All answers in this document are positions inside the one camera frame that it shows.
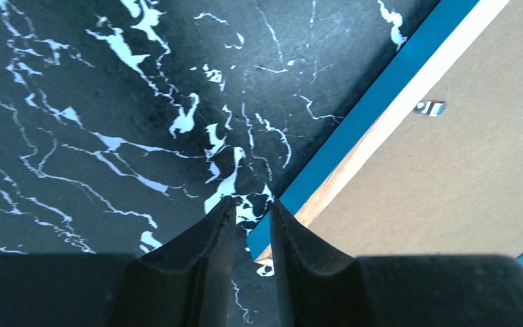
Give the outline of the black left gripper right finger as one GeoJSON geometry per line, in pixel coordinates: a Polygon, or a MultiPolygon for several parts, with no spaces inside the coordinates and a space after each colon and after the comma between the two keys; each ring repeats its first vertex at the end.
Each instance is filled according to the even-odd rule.
{"type": "Polygon", "coordinates": [[[523,326],[523,266],[505,255],[352,257],[275,202],[283,326],[523,326]]]}

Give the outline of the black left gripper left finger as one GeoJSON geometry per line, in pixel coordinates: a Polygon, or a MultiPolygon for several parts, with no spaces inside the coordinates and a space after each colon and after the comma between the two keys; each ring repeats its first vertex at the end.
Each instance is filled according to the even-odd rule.
{"type": "Polygon", "coordinates": [[[225,326],[236,207],[225,197],[141,257],[0,255],[0,326],[225,326]]]}

